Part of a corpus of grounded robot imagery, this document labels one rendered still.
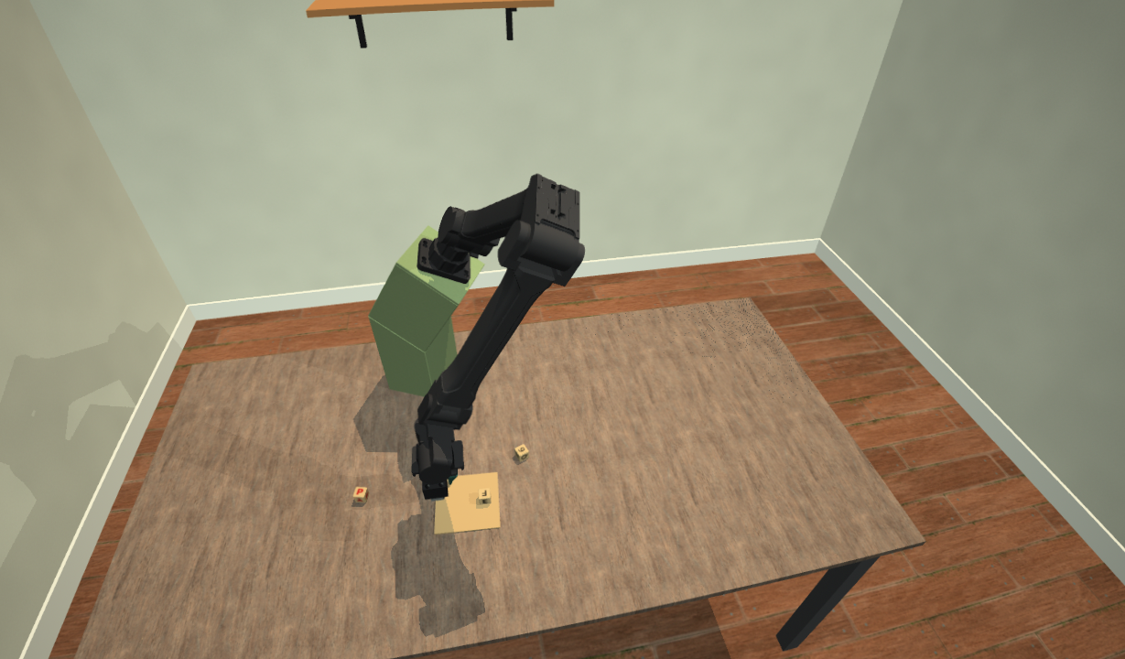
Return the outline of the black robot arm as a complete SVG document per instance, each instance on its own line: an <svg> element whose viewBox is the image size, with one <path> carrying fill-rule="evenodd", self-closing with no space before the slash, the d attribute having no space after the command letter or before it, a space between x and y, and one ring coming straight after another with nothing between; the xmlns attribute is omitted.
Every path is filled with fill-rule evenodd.
<svg viewBox="0 0 1125 659"><path fill-rule="evenodd" d="M586 246L579 243L579 191L540 174L530 177L526 189L477 211L449 206L438 238L418 243L420 271L467 285L471 258L487 258L506 237L498 260L500 267L507 268L454 362L434 380L418 406L413 428L421 437L416 460L425 500L449 497L454 430L469 422L482 380L530 306L551 285L567 286L586 255Z"/></svg>

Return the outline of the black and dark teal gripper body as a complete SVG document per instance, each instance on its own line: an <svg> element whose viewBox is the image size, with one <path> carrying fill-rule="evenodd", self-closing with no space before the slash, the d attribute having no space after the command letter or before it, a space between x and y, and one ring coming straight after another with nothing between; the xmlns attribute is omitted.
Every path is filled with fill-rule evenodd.
<svg viewBox="0 0 1125 659"><path fill-rule="evenodd" d="M457 441L454 441L453 443L450 442L450 445L453 446L453 453L454 453L454 469L450 471L450 476L456 476L458 473L458 469L464 470L464 445L461 439L457 439ZM413 473L413 477L416 477L416 473L418 473L418 460L416 460L416 446L412 446L411 471Z"/></svg>

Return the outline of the light orange mat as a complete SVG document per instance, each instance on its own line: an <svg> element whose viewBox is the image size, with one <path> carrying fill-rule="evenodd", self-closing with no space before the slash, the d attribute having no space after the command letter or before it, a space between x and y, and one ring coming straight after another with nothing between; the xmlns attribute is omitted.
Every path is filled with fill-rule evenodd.
<svg viewBox="0 0 1125 659"><path fill-rule="evenodd" d="M480 504L479 489L490 488L490 502ZM498 472L456 477L449 497L436 502L434 535L501 529Z"/></svg>

